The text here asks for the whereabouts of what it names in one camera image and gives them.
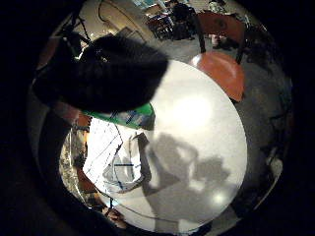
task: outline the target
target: table top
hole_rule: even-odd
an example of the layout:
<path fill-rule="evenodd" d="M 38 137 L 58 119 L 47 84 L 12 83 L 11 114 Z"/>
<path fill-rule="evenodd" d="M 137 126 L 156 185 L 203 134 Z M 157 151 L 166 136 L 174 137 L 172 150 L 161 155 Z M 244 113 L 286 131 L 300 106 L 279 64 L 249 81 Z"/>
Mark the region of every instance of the table top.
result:
<path fill-rule="evenodd" d="M 178 61 L 169 62 L 151 104 L 155 127 L 139 143 L 145 179 L 128 193 L 112 194 L 115 208 L 149 231 L 198 228 L 219 216 L 242 184 L 247 144 L 241 120 L 211 78 Z"/>

